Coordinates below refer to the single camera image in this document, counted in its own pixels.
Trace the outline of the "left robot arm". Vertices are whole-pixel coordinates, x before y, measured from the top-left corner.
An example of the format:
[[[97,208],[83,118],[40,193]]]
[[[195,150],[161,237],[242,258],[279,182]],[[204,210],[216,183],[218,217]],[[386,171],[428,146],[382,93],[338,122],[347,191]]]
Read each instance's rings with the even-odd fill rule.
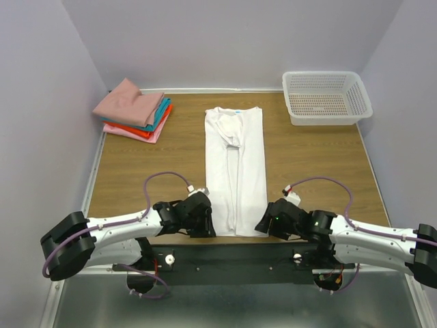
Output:
[[[215,235],[212,205],[201,189],[185,200],[158,202],[146,210],[116,217],[87,218],[76,211],[40,239],[45,257],[42,274],[54,282],[103,264],[127,264],[143,270],[152,257],[141,243],[182,230],[192,238]]]

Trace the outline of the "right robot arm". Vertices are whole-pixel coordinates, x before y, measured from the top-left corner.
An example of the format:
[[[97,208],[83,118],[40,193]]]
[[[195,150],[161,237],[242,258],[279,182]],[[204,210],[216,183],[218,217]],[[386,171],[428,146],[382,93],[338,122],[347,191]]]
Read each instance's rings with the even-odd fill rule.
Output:
[[[324,268],[368,264],[412,276],[436,287],[436,229],[390,228],[346,219],[325,210],[305,211],[281,198],[268,204],[255,230],[283,240],[291,235],[315,243],[315,262]]]

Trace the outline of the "white t shirt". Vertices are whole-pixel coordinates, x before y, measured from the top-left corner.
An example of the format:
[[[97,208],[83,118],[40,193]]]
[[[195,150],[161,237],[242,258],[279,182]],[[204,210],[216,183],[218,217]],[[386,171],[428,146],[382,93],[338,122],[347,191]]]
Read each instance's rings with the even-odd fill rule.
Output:
[[[265,237],[255,226],[268,205],[263,111],[206,111],[206,186],[218,236]]]

